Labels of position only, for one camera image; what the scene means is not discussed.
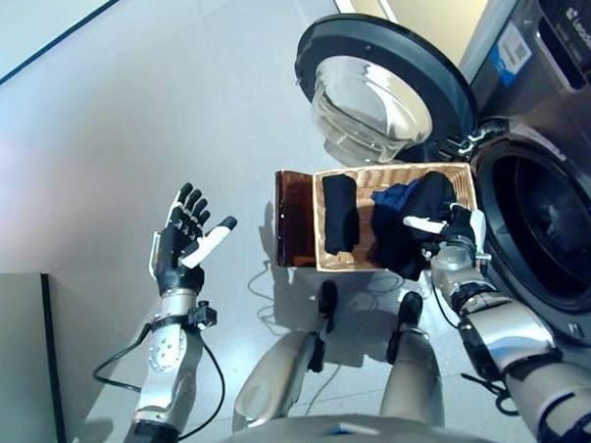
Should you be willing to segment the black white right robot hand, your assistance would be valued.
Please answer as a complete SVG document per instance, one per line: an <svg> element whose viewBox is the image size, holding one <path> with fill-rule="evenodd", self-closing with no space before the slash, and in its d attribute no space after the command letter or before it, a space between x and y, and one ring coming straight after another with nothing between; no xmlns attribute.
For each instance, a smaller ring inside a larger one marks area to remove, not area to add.
<svg viewBox="0 0 591 443"><path fill-rule="evenodd" d="M485 252L487 220L478 209L469 209L458 203L449 205L449 217L435 221L429 218L405 216L403 224L414 230L439 235L444 242L458 242L469 247L472 259L488 262L491 255Z"/></svg>

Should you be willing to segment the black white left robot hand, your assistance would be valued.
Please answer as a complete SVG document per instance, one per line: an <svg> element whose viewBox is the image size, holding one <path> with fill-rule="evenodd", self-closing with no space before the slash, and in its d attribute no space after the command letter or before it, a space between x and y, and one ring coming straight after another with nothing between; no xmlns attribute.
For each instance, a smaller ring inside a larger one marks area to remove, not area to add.
<svg viewBox="0 0 591 443"><path fill-rule="evenodd" d="M198 294L205 280L201 262L231 234L238 222L228 216L210 230L211 213L201 190L187 182L174 194L164 227L153 234L148 270L165 297L175 290Z"/></svg>

